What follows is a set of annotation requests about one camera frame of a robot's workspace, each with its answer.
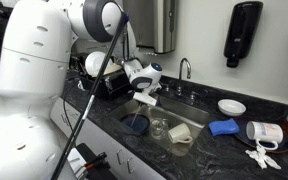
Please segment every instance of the wall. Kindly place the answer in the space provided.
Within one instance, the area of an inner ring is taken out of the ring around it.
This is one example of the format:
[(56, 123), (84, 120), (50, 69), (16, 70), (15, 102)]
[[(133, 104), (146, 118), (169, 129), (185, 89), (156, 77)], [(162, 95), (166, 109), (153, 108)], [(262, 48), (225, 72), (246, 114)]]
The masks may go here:
[(262, 0), (250, 54), (236, 69), (226, 67), (223, 50), (233, 6), (243, 1), (178, 1), (175, 52), (157, 57), (138, 53), (145, 63), (157, 62), (164, 75), (178, 78), (180, 60), (186, 57), (192, 65), (189, 81), (288, 104), (288, 0)]

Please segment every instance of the white mug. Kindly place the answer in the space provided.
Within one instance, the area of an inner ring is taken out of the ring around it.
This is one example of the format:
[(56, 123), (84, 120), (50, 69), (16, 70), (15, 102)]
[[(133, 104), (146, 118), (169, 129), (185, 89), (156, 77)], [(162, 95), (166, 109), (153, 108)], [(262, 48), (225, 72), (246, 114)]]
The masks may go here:
[[(246, 126), (246, 134), (250, 140), (255, 140), (256, 145), (262, 146), (266, 150), (276, 150), (278, 143), (283, 140), (282, 128), (277, 124), (250, 121)], [(260, 141), (272, 143), (274, 147), (265, 147), (260, 144)]]
[(191, 131), (188, 129), (187, 125), (182, 123), (173, 129), (168, 131), (168, 137), (173, 144), (175, 143), (190, 143), (193, 138), (191, 136)]

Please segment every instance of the chrome faucet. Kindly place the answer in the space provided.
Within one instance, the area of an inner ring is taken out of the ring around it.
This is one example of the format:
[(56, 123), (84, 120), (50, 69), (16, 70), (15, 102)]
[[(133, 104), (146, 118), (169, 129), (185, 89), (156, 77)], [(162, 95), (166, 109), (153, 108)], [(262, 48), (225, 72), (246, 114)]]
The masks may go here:
[(184, 61), (186, 62), (186, 66), (187, 66), (187, 79), (191, 79), (191, 64), (186, 58), (183, 58), (181, 60), (180, 74), (179, 74), (179, 77), (178, 77), (178, 79), (179, 79), (179, 84), (177, 86), (177, 94), (178, 95), (182, 94), (182, 67), (183, 67)]

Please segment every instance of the sink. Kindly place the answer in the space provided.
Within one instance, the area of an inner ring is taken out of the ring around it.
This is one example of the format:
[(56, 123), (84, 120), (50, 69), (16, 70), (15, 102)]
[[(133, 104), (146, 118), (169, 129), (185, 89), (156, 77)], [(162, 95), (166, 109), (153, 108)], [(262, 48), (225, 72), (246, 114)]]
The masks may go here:
[(188, 144), (172, 144), (167, 135), (162, 139), (156, 139), (150, 132), (147, 132), (143, 136), (176, 156), (186, 155), (204, 128), (204, 125), (210, 122), (210, 114), (170, 98), (163, 96), (157, 97), (157, 95), (155, 98), (158, 99), (157, 106), (147, 106), (144, 104), (138, 110), (139, 103), (133, 99), (112, 110), (109, 113), (109, 116), (121, 120), (125, 115), (138, 111), (138, 114), (146, 116), (150, 121), (153, 121), (154, 119), (164, 119), (167, 122), (169, 129), (172, 129), (181, 123), (185, 123), (190, 129), (191, 136), (193, 137), (193, 141)]

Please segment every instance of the black soap dispenser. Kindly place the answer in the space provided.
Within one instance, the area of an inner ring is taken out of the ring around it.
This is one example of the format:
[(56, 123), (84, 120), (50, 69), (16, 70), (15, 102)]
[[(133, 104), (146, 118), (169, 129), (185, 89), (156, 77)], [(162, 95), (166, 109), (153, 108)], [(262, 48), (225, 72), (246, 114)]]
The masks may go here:
[(262, 9), (263, 3), (259, 1), (247, 1), (234, 6), (224, 48), (227, 67), (237, 67), (239, 60), (248, 55)]

